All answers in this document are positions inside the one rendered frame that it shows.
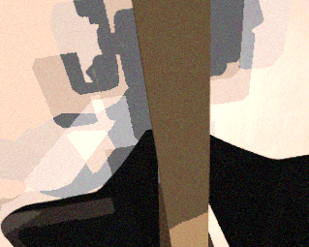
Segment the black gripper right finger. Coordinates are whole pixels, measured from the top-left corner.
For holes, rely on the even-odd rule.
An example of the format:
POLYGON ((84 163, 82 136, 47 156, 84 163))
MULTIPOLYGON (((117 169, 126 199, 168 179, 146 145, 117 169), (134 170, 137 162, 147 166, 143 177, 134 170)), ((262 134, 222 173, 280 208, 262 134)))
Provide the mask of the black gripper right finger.
POLYGON ((210 135, 208 204, 229 247, 271 247, 288 198, 309 189, 309 154, 269 158, 210 135))

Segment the long brown wooden rail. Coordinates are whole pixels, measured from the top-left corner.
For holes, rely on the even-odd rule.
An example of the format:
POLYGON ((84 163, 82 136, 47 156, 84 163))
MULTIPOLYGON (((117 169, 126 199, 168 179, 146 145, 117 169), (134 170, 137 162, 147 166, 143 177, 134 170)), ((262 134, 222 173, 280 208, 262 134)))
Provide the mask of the long brown wooden rail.
POLYGON ((171 247, 208 247, 210 0, 131 0, 171 247))

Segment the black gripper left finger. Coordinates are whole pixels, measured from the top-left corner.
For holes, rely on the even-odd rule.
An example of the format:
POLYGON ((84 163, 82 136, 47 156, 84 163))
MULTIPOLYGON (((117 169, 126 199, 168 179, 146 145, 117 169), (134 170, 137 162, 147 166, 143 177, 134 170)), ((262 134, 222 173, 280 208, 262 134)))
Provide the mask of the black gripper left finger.
POLYGON ((14 247, 86 247, 124 241, 160 247, 158 161, 152 130, 97 191, 24 205, 2 220, 14 247))

